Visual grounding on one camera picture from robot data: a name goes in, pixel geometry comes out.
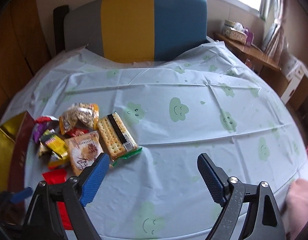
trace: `blue gripper pad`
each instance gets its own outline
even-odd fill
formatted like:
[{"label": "blue gripper pad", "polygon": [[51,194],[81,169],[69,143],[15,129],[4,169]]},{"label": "blue gripper pad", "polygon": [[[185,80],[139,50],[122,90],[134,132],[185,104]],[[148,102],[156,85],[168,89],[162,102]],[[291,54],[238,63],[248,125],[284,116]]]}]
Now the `blue gripper pad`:
[{"label": "blue gripper pad", "polygon": [[109,166],[110,166],[110,157],[107,154],[104,154],[102,159],[94,167],[88,179],[82,185],[82,194],[79,201],[83,207],[85,207],[88,203],[91,203],[93,201],[109,169]]},{"label": "blue gripper pad", "polygon": [[13,194],[10,201],[13,204],[17,204],[17,203],[22,202],[24,199],[30,197],[32,194],[33,194],[32,188],[27,187],[27,188],[23,189],[22,191]]},{"label": "blue gripper pad", "polygon": [[197,167],[214,202],[220,204],[221,207],[224,207],[227,203],[224,193],[224,185],[202,154],[198,156]]}]

